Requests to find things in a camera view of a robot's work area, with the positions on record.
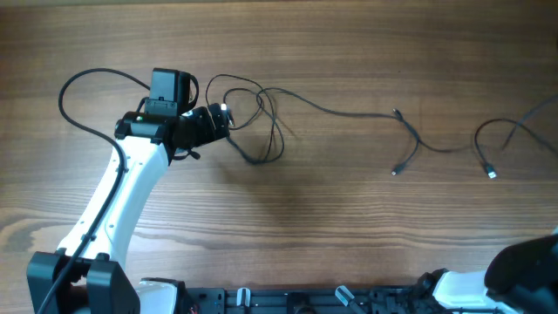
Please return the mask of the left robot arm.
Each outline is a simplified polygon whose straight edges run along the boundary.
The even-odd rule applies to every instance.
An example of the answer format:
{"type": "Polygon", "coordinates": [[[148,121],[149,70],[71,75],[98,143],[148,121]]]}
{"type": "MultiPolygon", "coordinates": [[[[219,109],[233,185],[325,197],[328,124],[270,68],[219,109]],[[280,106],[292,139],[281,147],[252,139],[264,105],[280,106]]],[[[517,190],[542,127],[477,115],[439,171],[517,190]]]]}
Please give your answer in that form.
{"type": "Polygon", "coordinates": [[[199,159],[196,148],[227,138],[234,119],[224,103],[197,106],[200,87],[187,72],[155,68],[148,96],[106,140],[111,160],[84,213],[52,253],[36,252],[27,281],[36,313],[198,313],[182,281],[146,278],[133,286],[126,254],[146,200],[175,160],[199,159]]]}

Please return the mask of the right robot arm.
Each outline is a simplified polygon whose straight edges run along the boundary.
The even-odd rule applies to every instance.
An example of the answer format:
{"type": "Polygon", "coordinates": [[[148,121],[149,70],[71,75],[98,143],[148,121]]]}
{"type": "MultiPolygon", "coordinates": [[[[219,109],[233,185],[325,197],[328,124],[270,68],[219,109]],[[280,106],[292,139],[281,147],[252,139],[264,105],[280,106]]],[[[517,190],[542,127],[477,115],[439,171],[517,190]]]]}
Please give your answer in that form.
{"type": "Polygon", "coordinates": [[[486,270],[425,273],[415,293],[436,313],[556,313],[557,234],[503,249],[486,270]]]}

